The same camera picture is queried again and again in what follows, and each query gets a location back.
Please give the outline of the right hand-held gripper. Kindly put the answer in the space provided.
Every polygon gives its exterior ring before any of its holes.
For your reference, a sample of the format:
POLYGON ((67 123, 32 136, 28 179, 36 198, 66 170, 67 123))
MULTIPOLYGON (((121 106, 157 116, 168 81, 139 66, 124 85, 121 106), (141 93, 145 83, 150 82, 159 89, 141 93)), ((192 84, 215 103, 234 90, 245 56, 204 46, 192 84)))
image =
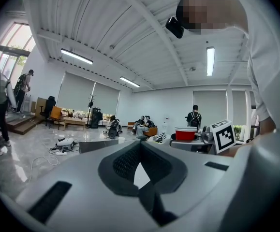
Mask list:
POLYGON ((233 123, 230 120, 223 120, 212 125, 204 126, 199 134, 195 134, 194 139, 174 140, 174 134, 170 140, 172 148, 189 152, 220 154, 236 144, 233 123))

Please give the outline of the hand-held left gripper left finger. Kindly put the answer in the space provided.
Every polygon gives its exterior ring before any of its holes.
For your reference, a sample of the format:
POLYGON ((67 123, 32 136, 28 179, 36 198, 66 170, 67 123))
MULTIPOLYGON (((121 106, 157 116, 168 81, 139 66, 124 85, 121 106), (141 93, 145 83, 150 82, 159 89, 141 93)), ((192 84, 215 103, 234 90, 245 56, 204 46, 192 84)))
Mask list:
POLYGON ((16 203, 27 213, 59 182, 70 188, 42 225, 54 232, 150 232, 158 224, 137 197, 113 193, 102 182, 98 167, 102 159, 138 145, 129 141, 112 145, 65 160, 17 196, 16 203))

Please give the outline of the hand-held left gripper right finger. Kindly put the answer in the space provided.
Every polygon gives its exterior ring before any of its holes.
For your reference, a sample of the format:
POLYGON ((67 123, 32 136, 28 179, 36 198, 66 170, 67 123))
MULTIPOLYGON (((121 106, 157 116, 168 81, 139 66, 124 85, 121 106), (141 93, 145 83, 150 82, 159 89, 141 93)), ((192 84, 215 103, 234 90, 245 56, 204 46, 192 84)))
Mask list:
POLYGON ((165 226, 194 208, 219 183, 232 158, 141 143, 141 164, 150 178, 148 212, 165 226))

